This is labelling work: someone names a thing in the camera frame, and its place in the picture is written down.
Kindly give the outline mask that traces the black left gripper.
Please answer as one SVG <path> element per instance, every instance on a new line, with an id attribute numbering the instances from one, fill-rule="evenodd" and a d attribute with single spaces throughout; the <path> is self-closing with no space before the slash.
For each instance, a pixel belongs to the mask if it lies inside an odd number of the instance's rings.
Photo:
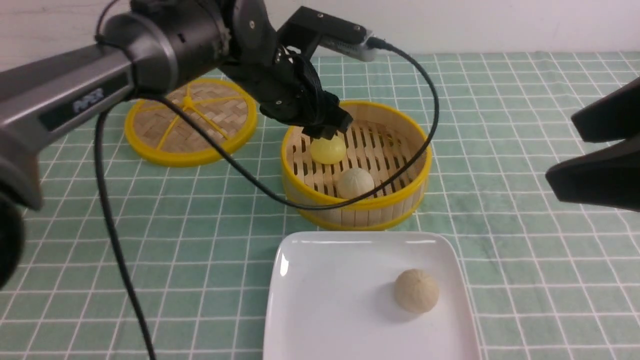
<path id="1" fill-rule="evenodd" d="M 322 88 L 310 61 L 288 54 L 276 39 L 263 39 L 254 46 L 233 39 L 220 69 L 260 105 L 266 117 L 302 127 L 302 134 L 311 139 L 330 141 L 347 132 L 354 121 L 340 108 L 338 97 Z"/>

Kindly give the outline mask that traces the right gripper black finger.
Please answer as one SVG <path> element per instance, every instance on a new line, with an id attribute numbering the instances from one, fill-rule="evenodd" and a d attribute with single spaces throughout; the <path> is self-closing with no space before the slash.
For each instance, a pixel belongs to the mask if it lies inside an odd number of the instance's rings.
<path id="1" fill-rule="evenodd" d="M 640 142 L 626 140 L 552 166 L 545 178 L 565 203 L 640 210 Z"/>
<path id="2" fill-rule="evenodd" d="M 625 141 L 640 132 L 640 78 L 586 105 L 571 116 L 585 142 Z"/>

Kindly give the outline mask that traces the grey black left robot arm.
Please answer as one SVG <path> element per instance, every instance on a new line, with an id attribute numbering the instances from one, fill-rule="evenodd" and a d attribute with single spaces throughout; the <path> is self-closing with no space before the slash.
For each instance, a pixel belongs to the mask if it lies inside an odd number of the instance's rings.
<path id="1" fill-rule="evenodd" d="M 39 153 L 121 102 L 166 96 L 219 69 L 266 117 L 315 139 L 345 132 L 353 119 L 322 88 L 309 53 L 286 47 L 262 0 L 133 0 L 94 44 L 2 71 L 1 284 L 25 248 L 18 206 L 42 208 Z"/>

